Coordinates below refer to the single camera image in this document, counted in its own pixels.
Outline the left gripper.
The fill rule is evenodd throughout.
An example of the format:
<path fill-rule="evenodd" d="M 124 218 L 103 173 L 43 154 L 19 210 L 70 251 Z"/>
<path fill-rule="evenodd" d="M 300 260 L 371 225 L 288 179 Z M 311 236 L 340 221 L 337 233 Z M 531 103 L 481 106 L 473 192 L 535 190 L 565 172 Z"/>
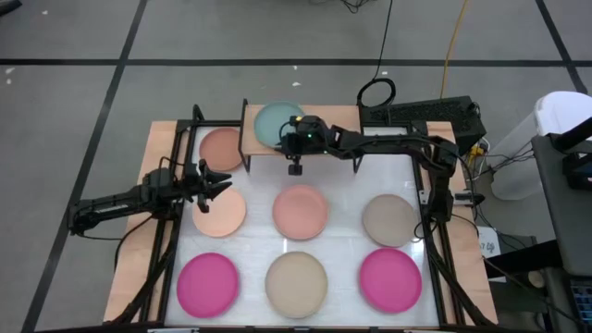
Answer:
<path fill-rule="evenodd" d="M 188 163 L 183 167 L 179 187 L 182 197 L 192 201 L 197 197 L 197 206 L 202 213 L 209 212 L 208 199 L 214 200 L 219 194 L 229 188 L 232 183 L 224 182 L 231 178 L 230 174 L 211 170 L 204 159 L 197 164 Z"/>

